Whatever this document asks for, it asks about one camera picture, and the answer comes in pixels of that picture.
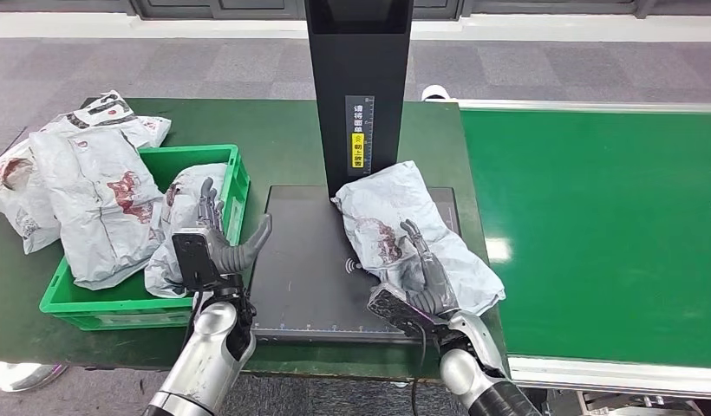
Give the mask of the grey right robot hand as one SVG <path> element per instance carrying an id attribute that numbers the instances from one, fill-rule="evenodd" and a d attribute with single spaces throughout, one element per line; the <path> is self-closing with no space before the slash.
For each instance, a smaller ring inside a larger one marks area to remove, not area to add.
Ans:
<path id="1" fill-rule="evenodd" d="M 439 258 L 429 249 L 418 225 L 411 219 L 400 223 L 416 256 L 408 260 L 394 283 L 406 293 L 408 302 L 424 313 L 449 320 L 459 303 L 448 274 Z"/>

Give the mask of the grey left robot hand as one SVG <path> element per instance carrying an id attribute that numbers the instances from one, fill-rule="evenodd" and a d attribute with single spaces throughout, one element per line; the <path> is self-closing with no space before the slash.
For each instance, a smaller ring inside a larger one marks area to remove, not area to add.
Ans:
<path id="1" fill-rule="evenodd" d="M 265 213 L 256 231 L 243 243 L 231 245 L 221 231 L 221 204 L 216 203 L 217 190 L 207 177 L 200 187 L 198 224 L 207 231 L 208 252 L 220 274 L 240 274 L 248 270 L 264 248 L 273 229 L 272 215 Z"/>

